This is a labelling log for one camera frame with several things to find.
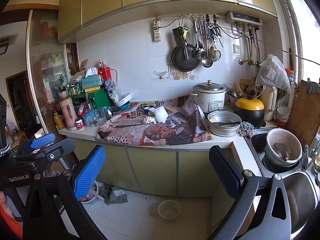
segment tile floor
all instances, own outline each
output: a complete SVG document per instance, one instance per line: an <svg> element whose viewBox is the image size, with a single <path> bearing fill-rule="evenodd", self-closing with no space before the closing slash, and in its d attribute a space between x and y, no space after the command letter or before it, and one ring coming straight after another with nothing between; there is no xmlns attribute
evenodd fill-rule
<svg viewBox="0 0 320 240"><path fill-rule="evenodd" d="M126 190L128 202L107 205L95 199L85 209L108 240L205 240L210 235L210 198L167 198ZM174 199L181 212L166 222L158 205Z"/></svg>

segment wall socket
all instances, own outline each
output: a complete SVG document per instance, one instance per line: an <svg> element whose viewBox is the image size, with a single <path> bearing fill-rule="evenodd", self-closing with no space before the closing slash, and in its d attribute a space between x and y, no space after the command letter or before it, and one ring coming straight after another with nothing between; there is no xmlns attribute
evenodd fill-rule
<svg viewBox="0 0 320 240"><path fill-rule="evenodd" d="M241 54L241 47L240 47L240 45L233 44L233 53L235 53L235 54Z"/></svg>
<svg viewBox="0 0 320 240"><path fill-rule="evenodd" d="M161 33L160 33L160 21L155 20L153 21L153 32L154 32L154 39L155 41L161 41Z"/></svg>

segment newspaper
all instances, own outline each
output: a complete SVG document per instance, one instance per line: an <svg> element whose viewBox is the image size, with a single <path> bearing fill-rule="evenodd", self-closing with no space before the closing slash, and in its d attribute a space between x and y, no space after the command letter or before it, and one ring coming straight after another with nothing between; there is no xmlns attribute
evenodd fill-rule
<svg viewBox="0 0 320 240"><path fill-rule="evenodd" d="M144 111L146 106L164 106L169 115L166 122L143 124L142 120L148 116ZM193 97L184 96L141 102L136 111L103 124L96 132L95 139L125 145L178 145L212 138L200 120Z"/></svg>

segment power strip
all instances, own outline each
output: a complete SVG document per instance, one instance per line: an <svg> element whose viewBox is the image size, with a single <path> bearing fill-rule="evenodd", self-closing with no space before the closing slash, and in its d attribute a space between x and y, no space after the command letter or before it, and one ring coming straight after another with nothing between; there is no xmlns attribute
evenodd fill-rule
<svg viewBox="0 0 320 240"><path fill-rule="evenodd" d="M156 19L153 21L153 32L154 32L154 39L156 42L161 41L161 33L160 33L160 21Z"/></svg>

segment doorway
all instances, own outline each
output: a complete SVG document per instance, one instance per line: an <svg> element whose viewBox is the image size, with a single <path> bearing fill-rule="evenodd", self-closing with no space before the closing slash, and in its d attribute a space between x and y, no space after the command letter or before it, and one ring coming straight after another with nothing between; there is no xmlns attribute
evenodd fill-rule
<svg viewBox="0 0 320 240"><path fill-rule="evenodd" d="M41 125L36 123L35 107L28 85L27 71L20 72L5 79L14 118L19 130L23 130L29 139Z"/></svg>

